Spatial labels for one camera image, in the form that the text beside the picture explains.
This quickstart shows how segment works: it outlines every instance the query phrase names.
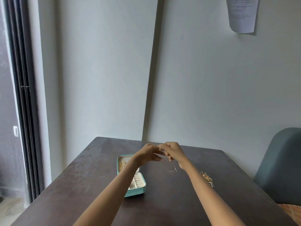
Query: open jewelry box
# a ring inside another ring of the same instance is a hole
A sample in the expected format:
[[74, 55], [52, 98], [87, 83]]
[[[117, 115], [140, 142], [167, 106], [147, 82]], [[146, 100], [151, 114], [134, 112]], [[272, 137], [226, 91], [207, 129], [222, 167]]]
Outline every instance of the open jewelry box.
[[[119, 174], [119, 172], [128, 163], [132, 156], [133, 155], [120, 155], [117, 157], [117, 174]], [[143, 194], [145, 192], [146, 182], [139, 170], [140, 167], [137, 169], [125, 197]]]

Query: dark brown table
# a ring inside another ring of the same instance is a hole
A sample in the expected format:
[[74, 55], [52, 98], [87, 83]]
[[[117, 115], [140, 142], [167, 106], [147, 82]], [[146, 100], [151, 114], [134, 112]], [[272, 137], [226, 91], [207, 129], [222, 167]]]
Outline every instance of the dark brown table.
[[[118, 155], [132, 154], [141, 141], [97, 137], [12, 224], [72, 225], [116, 176]], [[297, 224], [223, 151], [182, 146], [216, 192], [247, 226]], [[140, 168], [144, 194], [124, 199], [112, 225], [211, 225], [186, 173], [174, 163]]]

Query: white paper sheet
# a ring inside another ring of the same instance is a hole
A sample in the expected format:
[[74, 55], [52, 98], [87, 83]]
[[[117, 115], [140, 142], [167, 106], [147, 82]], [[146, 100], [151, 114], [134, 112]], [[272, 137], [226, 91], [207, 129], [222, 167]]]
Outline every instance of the white paper sheet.
[[227, 0], [227, 6], [232, 31], [254, 32], [258, 0]]

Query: person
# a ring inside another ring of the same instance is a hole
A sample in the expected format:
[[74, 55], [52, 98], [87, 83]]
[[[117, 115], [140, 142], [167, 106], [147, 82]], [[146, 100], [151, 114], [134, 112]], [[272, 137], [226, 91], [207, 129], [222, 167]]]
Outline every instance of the person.
[[186, 171], [212, 226], [245, 226], [194, 167], [179, 144], [174, 142], [166, 142], [158, 146], [146, 144], [133, 155], [122, 171], [83, 212], [73, 226], [111, 225], [138, 167], [149, 161], [164, 161], [159, 155], [167, 156], [170, 162], [178, 161], [180, 168]]

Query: gray chair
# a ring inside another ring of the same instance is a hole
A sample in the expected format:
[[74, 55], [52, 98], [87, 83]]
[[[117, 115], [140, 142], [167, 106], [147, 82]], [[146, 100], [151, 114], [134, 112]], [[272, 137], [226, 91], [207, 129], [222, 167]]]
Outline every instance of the gray chair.
[[275, 202], [301, 205], [301, 128], [273, 137], [254, 181]]

